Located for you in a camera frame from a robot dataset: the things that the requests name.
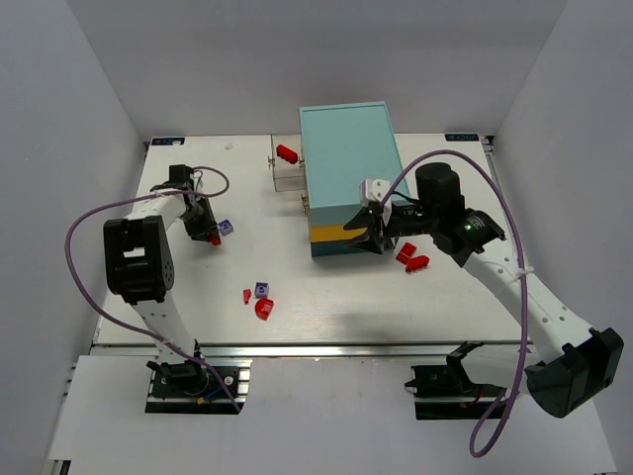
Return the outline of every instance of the purple cube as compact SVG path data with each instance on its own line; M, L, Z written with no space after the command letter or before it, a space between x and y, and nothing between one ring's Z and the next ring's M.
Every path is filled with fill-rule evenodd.
M255 297L258 299L265 299L268 297L268 283L255 282Z
M220 221L218 223L218 229L220 233L222 233L222 236L226 236L233 232L233 225L229 220Z

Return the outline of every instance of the wall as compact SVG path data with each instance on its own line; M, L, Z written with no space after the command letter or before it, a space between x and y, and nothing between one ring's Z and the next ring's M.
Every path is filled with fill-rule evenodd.
M595 398L619 473L633 474L633 4L571 1L497 137L497 170L534 267L625 340Z
M298 133L385 100L396 132L493 134L565 0L69 0L144 140Z
M63 0L0 6L0 460L40 473L71 364L96 318L73 287L66 229L129 195L142 144ZM90 289L104 279L99 221L75 254Z

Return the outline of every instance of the white platform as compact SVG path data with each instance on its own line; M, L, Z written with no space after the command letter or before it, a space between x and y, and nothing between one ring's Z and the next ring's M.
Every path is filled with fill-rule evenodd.
M299 136L275 138L299 149ZM446 142L442 135L397 135L403 165L439 148L454 148L488 169L478 142ZM271 137L187 138L183 145L152 146L138 193L167 178L169 165L209 165L230 178L229 191L212 200L216 218L235 232L220 247L191 242L180 223L168 232L176 268L174 299L200 343L395 343L515 340L519 327L475 279L440 253L430 237L404 239L431 259L428 269L405 274L394 254L354 254L312 259L300 192L276 193L267 157ZM446 156L461 177L467 205L489 213L504 228L500 206L488 185L459 158ZM407 178L415 190L413 174ZM208 173L205 190L222 181ZM242 303L242 289L270 284L275 308L256 318ZM118 296L105 308L142 325ZM98 343L149 342L148 338L102 322Z
M406 362L255 360L239 416L148 415L147 358L82 356L49 458L71 474L556 474L614 470L593 403L563 420L530 398L471 458L474 421L416 421ZM494 422L481 433L490 435Z

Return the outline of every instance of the blue cube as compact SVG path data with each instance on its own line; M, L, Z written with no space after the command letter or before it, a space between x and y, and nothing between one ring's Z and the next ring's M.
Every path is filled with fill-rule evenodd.
M255 297L258 299L265 299L268 297L267 282L255 282Z
M233 232L233 225L229 220L220 221L218 223L218 229L220 233L222 233L222 236L226 236Z

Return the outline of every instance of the tabletop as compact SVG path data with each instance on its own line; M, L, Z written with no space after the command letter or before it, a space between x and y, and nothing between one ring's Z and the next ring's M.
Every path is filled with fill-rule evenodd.
M439 148L471 156L488 170L479 142L447 142L443 135L396 135L403 166ZM218 221L234 232L220 246L193 242L176 222L167 232L175 266L174 300L200 344L352 344L517 340L519 326L495 297L430 237L401 239L430 257L428 268L406 274L396 253L349 254L312 259L301 191L276 192L268 157L276 144L301 149L300 136L190 137L180 145L149 147L138 195L167 179L168 167L186 163L222 170L230 188L211 200ZM467 206L491 215L507 229L497 198L467 163L446 161L460 175ZM393 180L395 177L380 177ZM415 190L414 175L407 177ZM222 187L205 173L204 190ZM268 282L275 302L268 321L259 320L242 290ZM142 326L121 297L108 292L105 309ZM100 322L97 344L149 343L144 335Z

